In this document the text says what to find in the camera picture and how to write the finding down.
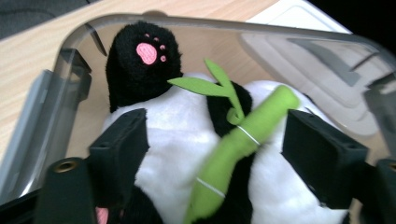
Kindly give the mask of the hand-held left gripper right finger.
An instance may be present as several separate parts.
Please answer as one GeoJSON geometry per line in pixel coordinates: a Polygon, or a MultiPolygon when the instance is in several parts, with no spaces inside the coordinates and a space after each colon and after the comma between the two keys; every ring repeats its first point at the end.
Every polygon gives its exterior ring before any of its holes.
{"type": "Polygon", "coordinates": [[[317,199],[331,209],[347,209],[353,181],[368,148],[320,117],[288,113],[282,155],[317,199]]]}

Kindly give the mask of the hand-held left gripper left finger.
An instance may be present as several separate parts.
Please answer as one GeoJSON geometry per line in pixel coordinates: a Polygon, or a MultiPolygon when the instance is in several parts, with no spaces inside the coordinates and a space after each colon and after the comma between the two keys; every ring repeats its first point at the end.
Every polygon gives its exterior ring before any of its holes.
{"type": "Polygon", "coordinates": [[[149,149],[146,110],[122,114],[90,145],[89,169],[96,205],[125,206],[149,149]]]}

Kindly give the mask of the panda plush toy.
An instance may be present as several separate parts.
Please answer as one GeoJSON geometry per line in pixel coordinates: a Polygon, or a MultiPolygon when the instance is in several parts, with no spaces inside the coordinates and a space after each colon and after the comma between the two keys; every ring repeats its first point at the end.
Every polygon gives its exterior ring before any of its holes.
{"type": "Polygon", "coordinates": [[[106,62],[109,119],[143,108],[148,151],[123,214],[133,224],[342,224],[281,153],[287,112],[311,111],[272,81],[241,86],[217,67],[184,74],[173,33],[140,21],[115,36],[106,62]]]}

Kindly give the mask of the clear grey storage box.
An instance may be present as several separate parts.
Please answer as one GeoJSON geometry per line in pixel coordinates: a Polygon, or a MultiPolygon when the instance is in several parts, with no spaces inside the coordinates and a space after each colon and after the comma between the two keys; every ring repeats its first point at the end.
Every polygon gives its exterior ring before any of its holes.
{"type": "Polygon", "coordinates": [[[90,176],[90,145],[115,120],[106,62],[116,34],[140,21],[171,31],[184,74],[208,74],[217,67],[232,82],[245,86],[272,81],[290,87],[313,105],[316,115],[368,148],[353,181],[353,198],[342,224],[396,224],[396,57],[377,44],[392,71],[366,86],[363,99],[378,131],[361,137],[344,131],[306,94],[275,79],[254,60],[240,40],[263,25],[179,19],[161,16],[110,15],[79,26],[63,42],[54,68],[34,82],[19,123],[0,163],[0,224],[133,224],[122,207],[96,205],[90,176]]]}

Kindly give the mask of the white storage box lid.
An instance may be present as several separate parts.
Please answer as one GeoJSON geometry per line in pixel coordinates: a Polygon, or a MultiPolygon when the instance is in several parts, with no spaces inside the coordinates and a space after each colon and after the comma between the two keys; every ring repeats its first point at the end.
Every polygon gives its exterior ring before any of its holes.
{"type": "Polygon", "coordinates": [[[242,45],[275,79],[310,97],[344,131],[377,133],[363,93],[392,71],[378,48],[305,0],[280,0],[251,21],[264,29],[241,34],[242,45]]]}

